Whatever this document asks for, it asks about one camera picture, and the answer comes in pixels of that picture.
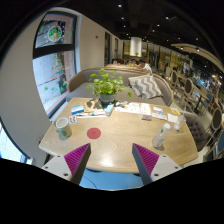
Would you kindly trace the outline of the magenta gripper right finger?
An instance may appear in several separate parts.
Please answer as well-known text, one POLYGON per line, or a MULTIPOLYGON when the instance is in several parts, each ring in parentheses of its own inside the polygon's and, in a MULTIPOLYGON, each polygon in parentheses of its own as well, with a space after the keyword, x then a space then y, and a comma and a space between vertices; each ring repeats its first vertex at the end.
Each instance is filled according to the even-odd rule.
POLYGON ((159 159, 159 155, 136 143, 132 145, 132 154, 143 184, 150 184, 152 182, 151 173, 159 159))

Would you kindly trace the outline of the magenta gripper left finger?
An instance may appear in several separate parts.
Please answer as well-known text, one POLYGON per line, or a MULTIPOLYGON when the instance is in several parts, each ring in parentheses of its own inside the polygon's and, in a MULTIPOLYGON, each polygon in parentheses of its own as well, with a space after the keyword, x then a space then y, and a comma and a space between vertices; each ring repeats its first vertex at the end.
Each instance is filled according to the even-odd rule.
POLYGON ((71 182, 77 185, 80 184, 90 154, 91 144, 87 143, 64 156, 64 159, 72 174, 71 182))

